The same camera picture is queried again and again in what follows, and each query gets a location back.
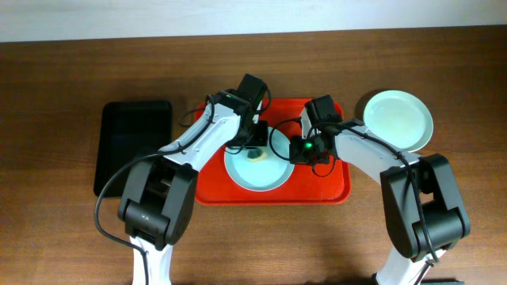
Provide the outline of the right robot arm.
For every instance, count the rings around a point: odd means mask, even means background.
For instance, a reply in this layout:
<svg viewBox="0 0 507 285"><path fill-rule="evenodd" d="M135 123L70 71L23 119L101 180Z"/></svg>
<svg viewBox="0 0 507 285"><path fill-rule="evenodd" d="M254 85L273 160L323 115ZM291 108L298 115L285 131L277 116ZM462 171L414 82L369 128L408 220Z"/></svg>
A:
<svg viewBox="0 0 507 285"><path fill-rule="evenodd" d="M444 253L471 232L452 167L441 154L402 150L358 119L344 121L328 96L308 101L290 142L292 164L340 160L376 181L393 248L372 284L419 284Z"/></svg>

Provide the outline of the light blue plate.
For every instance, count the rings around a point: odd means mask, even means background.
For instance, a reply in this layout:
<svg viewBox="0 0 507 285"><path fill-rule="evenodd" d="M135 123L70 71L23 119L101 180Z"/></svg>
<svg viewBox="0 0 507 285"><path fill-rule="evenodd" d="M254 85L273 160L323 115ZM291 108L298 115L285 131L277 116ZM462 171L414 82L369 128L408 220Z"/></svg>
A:
<svg viewBox="0 0 507 285"><path fill-rule="evenodd" d="M226 147L223 160L233 182L251 192L268 192L284 184L292 175L295 165L274 154L271 146L280 156L289 156L289 139L278 130L268 136L266 146L245 147L242 150ZM265 159L260 162L248 161L247 153L252 149L266 152Z"/></svg>

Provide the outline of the green yellow sponge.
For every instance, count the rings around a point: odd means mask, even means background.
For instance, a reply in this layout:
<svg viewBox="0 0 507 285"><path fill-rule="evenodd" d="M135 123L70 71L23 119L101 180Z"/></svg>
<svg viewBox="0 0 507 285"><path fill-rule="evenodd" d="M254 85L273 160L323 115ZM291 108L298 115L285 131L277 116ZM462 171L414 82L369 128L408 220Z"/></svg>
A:
<svg viewBox="0 0 507 285"><path fill-rule="evenodd" d="M261 162L266 157L266 152L261 149L252 149L247 153L247 160L249 162Z"/></svg>

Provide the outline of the mint green plate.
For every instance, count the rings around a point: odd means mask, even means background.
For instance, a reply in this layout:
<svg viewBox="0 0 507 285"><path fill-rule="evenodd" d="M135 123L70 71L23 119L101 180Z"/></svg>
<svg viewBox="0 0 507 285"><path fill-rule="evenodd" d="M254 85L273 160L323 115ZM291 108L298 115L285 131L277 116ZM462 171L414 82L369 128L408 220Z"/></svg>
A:
<svg viewBox="0 0 507 285"><path fill-rule="evenodd" d="M420 99L401 90L374 95L364 107L363 119L373 134L408 152L422 149L433 136L429 109Z"/></svg>

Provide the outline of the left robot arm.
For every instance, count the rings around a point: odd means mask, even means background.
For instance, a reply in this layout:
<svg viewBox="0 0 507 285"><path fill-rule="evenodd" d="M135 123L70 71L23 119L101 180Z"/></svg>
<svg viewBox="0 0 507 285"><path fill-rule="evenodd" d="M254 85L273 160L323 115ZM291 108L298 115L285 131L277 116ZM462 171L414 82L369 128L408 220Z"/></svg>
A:
<svg viewBox="0 0 507 285"><path fill-rule="evenodd" d="M201 117L178 139L123 166L128 177L117 215L134 252L134 284L170 283L173 246L191 219L199 172L225 146L265 146L258 118L269 94L260 78L245 74L237 88L208 96Z"/></svg>

